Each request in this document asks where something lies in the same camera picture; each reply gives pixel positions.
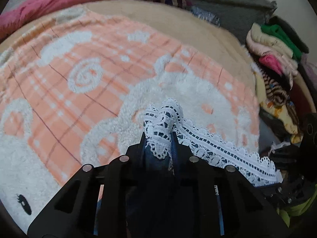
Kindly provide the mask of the blue denim pants lace hem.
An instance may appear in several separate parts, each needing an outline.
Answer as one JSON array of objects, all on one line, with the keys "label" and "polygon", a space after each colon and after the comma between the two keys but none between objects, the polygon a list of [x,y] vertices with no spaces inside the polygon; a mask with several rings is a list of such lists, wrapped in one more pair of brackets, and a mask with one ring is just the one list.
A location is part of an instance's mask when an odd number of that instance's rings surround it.
[{"label": "blue denim pants lace hem", "polygon": [[177,100],[168,98],[160,108],[148,106],[143,118],[146,146],[159,160],[172,156],[172,133],[178,142],[191,149],[191,152],[209,165],[225,168],[233,165],[255,187],[281,183],[283,177],[275,164],[267,156],[249,152],[225,141],[219,134],[206,128],[197,127],[190,119],[184,118]]}]

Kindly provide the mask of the pile of folded clothes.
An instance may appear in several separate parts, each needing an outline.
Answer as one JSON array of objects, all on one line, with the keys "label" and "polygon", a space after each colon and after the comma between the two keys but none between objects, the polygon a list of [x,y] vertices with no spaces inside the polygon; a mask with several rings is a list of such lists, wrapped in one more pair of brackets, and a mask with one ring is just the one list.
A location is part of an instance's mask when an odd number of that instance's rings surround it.
[{"label": "pile of folded clothes", "polygon": [[283,19],[273,16],[253,23],[245,44],[254,61],[256,93],[261,109],[280,140],[300,143],[305,116],[316,113],[316,65],[309,48]]}]

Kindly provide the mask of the peach white fleece blanket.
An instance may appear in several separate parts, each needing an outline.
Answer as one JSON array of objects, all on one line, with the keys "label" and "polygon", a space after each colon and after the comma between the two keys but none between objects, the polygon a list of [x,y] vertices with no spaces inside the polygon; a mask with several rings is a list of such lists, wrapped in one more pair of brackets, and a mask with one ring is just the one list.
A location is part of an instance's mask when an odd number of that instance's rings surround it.
[{"label": "peach white fleece blanket", "polygon": [[103,80],[99,56],[80,58],[67,76],[46,70],[91,37],[54,38],[1,90],[1,202],[22,231],[83,164],[107,164],[136,143],[146,107],[167,98],[198,126],[258,150],[256,95],[238,99],[194,74],[168,72],[169,54],[155,61],[155,77],[126,88]]}]

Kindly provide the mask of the grey quilted headboard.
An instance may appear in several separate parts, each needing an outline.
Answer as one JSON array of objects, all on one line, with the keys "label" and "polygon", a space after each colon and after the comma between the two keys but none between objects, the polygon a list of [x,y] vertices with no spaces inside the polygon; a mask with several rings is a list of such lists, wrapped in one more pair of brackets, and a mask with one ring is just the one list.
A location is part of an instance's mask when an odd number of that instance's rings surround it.
[{"label": "grey quilted headboard", "polygon": [[220,26],[244,44],[253,23],[264,24],[277,9],[269,0],[189,0],[192,5],[211,12],[220,19]]}]

